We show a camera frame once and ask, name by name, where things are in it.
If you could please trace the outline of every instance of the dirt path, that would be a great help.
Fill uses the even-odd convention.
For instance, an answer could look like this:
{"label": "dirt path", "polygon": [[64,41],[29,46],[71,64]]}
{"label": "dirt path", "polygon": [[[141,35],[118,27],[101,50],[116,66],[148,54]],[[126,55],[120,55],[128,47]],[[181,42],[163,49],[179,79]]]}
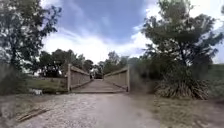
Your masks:
{"label": "dirt path", "polygon": [[41,106],[51,110],[15,128],[160,128],[125,94],[62,95]]}

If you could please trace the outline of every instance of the bridge railing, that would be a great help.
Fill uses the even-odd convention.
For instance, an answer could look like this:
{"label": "bridge railing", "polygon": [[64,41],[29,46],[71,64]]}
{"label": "bridge railing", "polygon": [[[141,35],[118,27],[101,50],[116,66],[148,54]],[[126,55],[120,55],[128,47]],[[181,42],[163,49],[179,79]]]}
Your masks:
{"label": "bridge railing", "polygon": [[106,74],[104,80],[108,83],[119,86],[130,91],[130,70],[129,67],[122,68],[118,71]]}
{"label": "bridge railing", "polygon": [[72,66],[68,65],[68,74],[67,74],[67,88],[70,91],[72,88],[80,87],[88,82],[90,82],[90,74]]}

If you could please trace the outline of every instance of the blue sky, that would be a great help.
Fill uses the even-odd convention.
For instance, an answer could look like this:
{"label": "blue sky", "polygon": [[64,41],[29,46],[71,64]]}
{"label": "blue sky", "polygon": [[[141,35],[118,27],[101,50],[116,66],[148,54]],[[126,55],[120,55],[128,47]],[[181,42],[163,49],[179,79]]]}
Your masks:
{"label": "blue sky", "polygon": [[[58,48],[72,49],[84,54],[95,63],[105,60],[110,51],[119,55],[139,56],[143,54],[146,43],[150,43],[140,33],[144,18],[158,16],[157,0],[42,0],[47,8],[50,5],[62,7],[62,17],[57,25],[58,32],[44,39],[44,50],[52,52]],[[191,13],[200,13],[223,19],[220,10],[223,0],[191,0],[195,9]],[[223,23],[217,22],[215,29]],[[219,54],[216,63],[224,62],[224,46],[217,46]]]}

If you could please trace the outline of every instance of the bridge post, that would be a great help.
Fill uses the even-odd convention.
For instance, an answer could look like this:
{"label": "bridge post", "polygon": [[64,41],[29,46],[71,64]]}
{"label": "bridge post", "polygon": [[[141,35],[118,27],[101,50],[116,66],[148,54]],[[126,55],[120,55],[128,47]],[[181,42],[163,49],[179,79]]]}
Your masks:
{"label": "bridge post", "polygon": [[68,89],[68,92],[70,91],[71,89],[71,64],[68,64],[68,74],[67,74],[67,89]]}
{"label": "bridge post", "polygon": [[130,67],[127,69],[127,91],[130,92]]}

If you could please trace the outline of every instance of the wooden bridge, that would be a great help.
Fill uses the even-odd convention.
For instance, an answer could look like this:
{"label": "wooden bridge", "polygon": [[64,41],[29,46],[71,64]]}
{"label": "wooden bridge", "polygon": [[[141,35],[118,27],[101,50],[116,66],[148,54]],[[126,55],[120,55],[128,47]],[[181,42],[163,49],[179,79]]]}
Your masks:
{"label": "wooden bridge", "polygon": [[90,74],[68,65],[67,88],[75,93],[122,93],[130,91],[128,67],[109,73],[104,79],[91,80]]}

